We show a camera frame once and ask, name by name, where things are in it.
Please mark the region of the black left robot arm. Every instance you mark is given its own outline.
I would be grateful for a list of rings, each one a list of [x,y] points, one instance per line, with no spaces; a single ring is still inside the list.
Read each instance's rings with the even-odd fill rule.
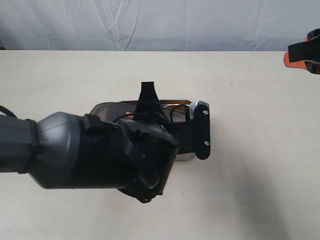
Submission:
[[[0,171],[44,189],[116,189],[145,204],[163,194],[179,151],[153,82],[112,121],[56,112],[35,121],[0,109]]]

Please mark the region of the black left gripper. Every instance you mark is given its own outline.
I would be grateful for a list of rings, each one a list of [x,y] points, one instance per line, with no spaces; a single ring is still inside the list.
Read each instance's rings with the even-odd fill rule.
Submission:
[[[152,81],[142,82],[135,112],[114,120],[123,136],[122,146],[134,169],[132,183],[120,192],[146,204],[163,194],[179,141],[160,105]]]

